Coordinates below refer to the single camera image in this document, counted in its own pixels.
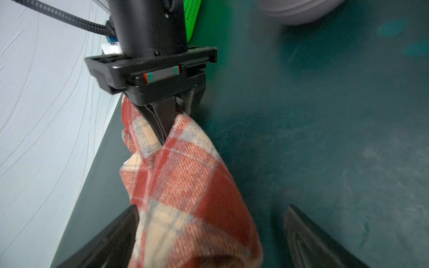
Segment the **red plaid skirt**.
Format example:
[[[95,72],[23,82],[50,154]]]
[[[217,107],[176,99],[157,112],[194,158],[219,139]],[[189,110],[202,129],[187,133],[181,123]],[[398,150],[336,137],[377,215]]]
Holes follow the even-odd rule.
[[[242,196],[212,141],[179,113],[165,144],[124,97],[120,168],[139,211],[132,268],[259,268],[263,249]]]

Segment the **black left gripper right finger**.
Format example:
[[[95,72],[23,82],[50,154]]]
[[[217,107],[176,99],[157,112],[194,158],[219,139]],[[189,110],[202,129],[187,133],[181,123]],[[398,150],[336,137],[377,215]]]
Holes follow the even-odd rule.
[[[295,205],[284,218],[289,251],[296,268],[366,268]]]

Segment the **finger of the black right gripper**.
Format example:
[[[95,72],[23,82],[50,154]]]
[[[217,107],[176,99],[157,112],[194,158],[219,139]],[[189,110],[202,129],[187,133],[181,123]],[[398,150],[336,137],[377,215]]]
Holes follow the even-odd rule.
[[[200,84],[196,85],[192,89],[179,93],[177,97],[181,100],[181,103],[179,104],[181,110],[189,116],[192,115],[194,110],[198,108],[205,90],[206,85]]]
[[[176,97],[169,97],[145,106],[136,107],[152,127],[162,145],[165,144],[174,125],[176,104]]]

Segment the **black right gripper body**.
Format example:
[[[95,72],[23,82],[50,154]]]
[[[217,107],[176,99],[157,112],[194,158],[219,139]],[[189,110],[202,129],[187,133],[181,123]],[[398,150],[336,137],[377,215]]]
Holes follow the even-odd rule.
[[[86,65],[109,94],[147,106],[205,86],[204,68],[217,49],[189,46],[183,1],[108,1],[121,49],[88,57]]]

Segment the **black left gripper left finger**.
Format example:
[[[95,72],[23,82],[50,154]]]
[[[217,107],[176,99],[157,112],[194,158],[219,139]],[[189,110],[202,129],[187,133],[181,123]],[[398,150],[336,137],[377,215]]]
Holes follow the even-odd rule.
[[[60,268],[127,268],[136,241],[139,213],[129,206]]]

